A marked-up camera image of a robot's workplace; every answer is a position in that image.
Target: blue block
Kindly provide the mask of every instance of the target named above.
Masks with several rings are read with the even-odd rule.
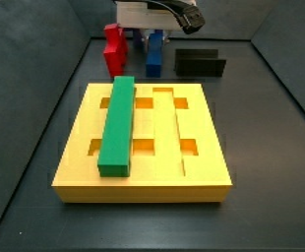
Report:
[[[164,35],[151,33],[149,36],[149,51],[161,51],[164,45]]]
[[[146,77],[161,77],[162,72],[164,35],[153,33],[149,36],[149,51],[146,60]]]

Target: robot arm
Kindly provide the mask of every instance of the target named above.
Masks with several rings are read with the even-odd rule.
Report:
[[[145,2],[159,5],[169,10],[186,34],[197,32],[205,25],[204,16],[194,5],[180,0],[115,0],[117,2]]]

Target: gray wall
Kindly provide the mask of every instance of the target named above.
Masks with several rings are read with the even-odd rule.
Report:
[[[305,109],[305,0],[283,0],[253,44]]]
[[[0,218],[89,41],[66,0],[0,1]]]
[[[69,0],[91,36],[105,36],[106,24],[115,23],[113,0]],[[279,0],[197,0],[206,19],[193,35],[176,32],[174,37],[250,40]]]

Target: yellow block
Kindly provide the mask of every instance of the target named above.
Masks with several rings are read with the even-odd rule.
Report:
[[[111,92],[113,84],[89,85],[52,181],[62,201],[222,202],[232,180],[201,84],[135,84],[130,177],[119,178],[97,167]]]

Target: black block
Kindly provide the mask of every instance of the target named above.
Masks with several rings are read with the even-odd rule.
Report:
[[[177,49],[178,76],[222,77],[226,59],[218,59],[217,49]]]

